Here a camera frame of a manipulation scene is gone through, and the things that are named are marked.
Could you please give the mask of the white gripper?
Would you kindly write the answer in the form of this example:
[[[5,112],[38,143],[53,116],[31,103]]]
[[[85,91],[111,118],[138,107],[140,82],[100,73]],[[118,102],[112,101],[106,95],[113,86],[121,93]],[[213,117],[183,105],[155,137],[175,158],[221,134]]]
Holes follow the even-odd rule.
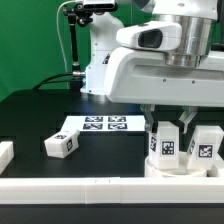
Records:
[[[212,51],[197,68],[168,66],[161,52],[125,47],[110,56],[104,92],[112,102],[142,104],[145,131],[155,131],[155,105],[183,107],[179,121],[187,133],[198,108],[224,107],[224,52]]]

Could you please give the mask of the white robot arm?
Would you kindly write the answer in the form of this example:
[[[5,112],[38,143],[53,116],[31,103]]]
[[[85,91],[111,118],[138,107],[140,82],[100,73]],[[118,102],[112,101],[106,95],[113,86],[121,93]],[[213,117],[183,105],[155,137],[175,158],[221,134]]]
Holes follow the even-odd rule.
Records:
[[[224,51],[211,44],[222,0],[133,0],[151,21],[122,28],[110,56],[104,93],[141,106],[146,128],[157,105],[180,105],[186,130],[199,107],[224,107]]]

